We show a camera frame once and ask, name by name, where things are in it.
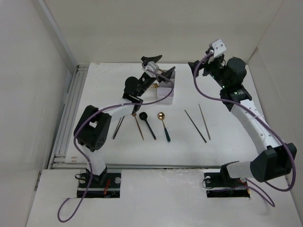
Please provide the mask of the gold green-handled spoon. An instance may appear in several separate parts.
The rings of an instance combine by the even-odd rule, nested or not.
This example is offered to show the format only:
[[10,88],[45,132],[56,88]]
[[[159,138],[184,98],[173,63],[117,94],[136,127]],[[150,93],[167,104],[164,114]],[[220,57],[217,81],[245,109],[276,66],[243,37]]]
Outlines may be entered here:
[[168,133],[168,130],[166,128],[166,125],[164,123],[164,119],[165,119],[165,114],[163,112],[159,112],[158,115],[157,115],[158,119],[162,122],[162,125],[163,125],[163,128],[164,128],[164,132],[165,132],[165,135],[166,135],[166,139],[167,139],[167,142],[171,142],[171,138],[170,138],[170,135]]

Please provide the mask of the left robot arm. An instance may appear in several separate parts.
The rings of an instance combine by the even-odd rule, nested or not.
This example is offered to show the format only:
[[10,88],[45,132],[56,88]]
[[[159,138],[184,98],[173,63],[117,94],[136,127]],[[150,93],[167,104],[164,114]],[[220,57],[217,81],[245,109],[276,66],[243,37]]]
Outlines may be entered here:
[[106,142],[111,122],[136,113],[144,104],[140,97],[154,81],[172,83],[175,68],[160,69],[157,62],[161,58],[161,55],[141,58],[143,74],[140,78],[125,80],[124,93],[118,104],[101,109],[88,105],[82,113],[73,133],[73,143],[88,163],[86,174],[93,186],[99,188],[106,182],[107,166],[100,149]]

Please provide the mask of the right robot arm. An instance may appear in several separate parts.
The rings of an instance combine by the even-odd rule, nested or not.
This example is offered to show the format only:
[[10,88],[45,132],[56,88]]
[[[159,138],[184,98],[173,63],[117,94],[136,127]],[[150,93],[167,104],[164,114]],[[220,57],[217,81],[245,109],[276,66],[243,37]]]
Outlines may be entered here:
[[245,62],[233,57],[227,62],[220,56],[213,60],[206,55],[202,60],[189,62],[194,78],[200,70],[203,76],[211,77],[221,87],[221,101],[242,124],[257,151],[252,161],[234,161],[221,166],[219,180],[224,186],[231,186],[237,178],[254,178],[258,182],[293,174],[296,177],[294,159],[297,149],[293,143],[285,143],[259,115],[250,93],[243,86],[247,74]]

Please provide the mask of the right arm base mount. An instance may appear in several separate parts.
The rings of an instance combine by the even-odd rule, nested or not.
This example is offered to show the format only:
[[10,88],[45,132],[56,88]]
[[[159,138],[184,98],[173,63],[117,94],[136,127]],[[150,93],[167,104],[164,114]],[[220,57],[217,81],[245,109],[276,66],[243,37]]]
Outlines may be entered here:
[[240,179],[224,179],[219,172],[205,172],[203,187],[207,198],[249,198],[247,183]]

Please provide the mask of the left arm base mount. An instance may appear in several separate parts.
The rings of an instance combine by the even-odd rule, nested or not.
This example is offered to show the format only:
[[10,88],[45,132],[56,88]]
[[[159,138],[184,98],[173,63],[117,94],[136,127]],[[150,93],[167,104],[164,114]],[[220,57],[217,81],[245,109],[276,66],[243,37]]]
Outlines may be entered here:
[[[85,198],[119,198],[121,186],[121,172],[109,172],[105,179],[101,182],[92,180],[89,189],[84,196]],[[86,190],[89,182],[88,173],[81,172],[76,174],[75,178],[78,180],[77,198],[81,198]]]

